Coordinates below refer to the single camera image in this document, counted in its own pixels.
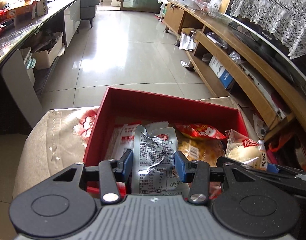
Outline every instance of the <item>white lace tv cover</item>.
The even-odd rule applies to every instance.
[[[234,0],[231,16],[238,15],[274,34],[290,59],[306,54],[306,0]]]

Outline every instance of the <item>beige tablecloth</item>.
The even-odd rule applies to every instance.
[[[211,98],[203,102],[235,109],[239,106],[230,97]],[[18,166],[13,198],[51,175],[83,160],[98,107],[48,111],[27,138]],[[242,112],[249,137],[258,137]]]

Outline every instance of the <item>barcode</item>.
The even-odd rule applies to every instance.
[[[188,151],[189,151],[189,156],[191,156],[195,160],[198,160],[198,148],[190,145]]]

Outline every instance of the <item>wooden tv stand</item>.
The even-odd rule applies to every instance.
[[[208,87],[214,97],[228,96],[222,83],[217,78],[211,68],[197,56],[200,51],[207,49],[214,55],[232,75],[238,85],[251,100],[270,132],[265,140],[270,140],[281,130],[298,120],[300,126],[306,133],[306,97],[292,87],[276,70],[274,70],[265,60],[252,51],[246,44],[240,41],[230,30],[230,27],[219,20],[213,19],[201,11],[191,11],[176,1],[169,1],[163,21],[166,25],[165,32],[171,30],[180,39],[183,28],[201,29],[197,31],[196,39],[198,44],[194,51],[186,51],[191,64],[196,72]],[[261,91],[254,84],[253,80],[237,65],[219,46],[213,43],[205,33],[214,32],[225,40],[237,53],[243,56],[279,93],[288,105],[291,113],[283,120],[280,120]]]

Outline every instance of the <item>red round logo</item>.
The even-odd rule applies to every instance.
[[[161,138],[163,141],[167,141],[168,140],[168,135],[167,134],[159,134],[157,135],[158,138]]]

